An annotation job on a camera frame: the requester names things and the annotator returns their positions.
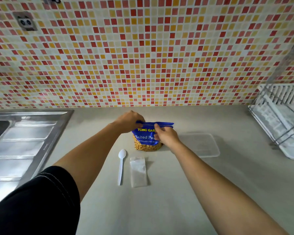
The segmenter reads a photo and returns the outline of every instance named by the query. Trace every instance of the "plastic container lid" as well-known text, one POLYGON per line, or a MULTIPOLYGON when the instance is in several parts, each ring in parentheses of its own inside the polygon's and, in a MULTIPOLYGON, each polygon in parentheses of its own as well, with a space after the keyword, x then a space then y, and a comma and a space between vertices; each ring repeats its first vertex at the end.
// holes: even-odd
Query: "plastic container lid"
POLYGON ((200 158, 217 157, 220 155, 215 139, 209 133, 187 133, 179 135, 182 143, 200 158))

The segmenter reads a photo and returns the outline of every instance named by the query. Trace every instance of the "black shirt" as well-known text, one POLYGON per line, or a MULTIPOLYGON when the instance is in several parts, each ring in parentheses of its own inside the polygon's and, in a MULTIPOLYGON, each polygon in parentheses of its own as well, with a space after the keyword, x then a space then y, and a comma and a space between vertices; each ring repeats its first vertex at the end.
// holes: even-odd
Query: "black shirt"
POLYGON ((51 166, 0 202, 0 235, 75 234, 80 210, 74 179, 51 166))

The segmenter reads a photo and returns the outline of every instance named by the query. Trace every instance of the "white dish rack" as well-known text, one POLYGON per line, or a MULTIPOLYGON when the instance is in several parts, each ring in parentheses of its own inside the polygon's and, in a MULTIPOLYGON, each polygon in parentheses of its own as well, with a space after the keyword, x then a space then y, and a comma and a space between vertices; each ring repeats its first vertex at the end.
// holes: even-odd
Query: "white dish rack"
POLYGON ((258 90, 249 106, 252 115, 284 154, 294 159, 294 84, 260 84, 258 90))

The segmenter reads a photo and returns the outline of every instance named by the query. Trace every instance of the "person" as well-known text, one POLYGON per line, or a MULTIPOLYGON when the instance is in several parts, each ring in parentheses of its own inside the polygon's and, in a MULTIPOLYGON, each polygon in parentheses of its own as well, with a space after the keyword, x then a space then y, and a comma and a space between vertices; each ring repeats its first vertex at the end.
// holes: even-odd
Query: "person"
MULTIPOLYGON (((2 234, 75 234, 80 202, 98 176, 114 142, 143 125, 129 111, 81 143, 0 202, 2 234)), ((155 139, 175 154, 218 234, 287 234, 241 189, 187 148, 171 127, 155 124, 155 139)))

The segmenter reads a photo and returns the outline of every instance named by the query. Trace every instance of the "sink drainboard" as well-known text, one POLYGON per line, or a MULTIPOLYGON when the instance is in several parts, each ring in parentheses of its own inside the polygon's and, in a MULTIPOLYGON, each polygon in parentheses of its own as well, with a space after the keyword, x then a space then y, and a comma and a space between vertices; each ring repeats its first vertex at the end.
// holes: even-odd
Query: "sink drainboard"
POLYGON ((41 171, 72 113, 0 113, 0 201, 41 171))

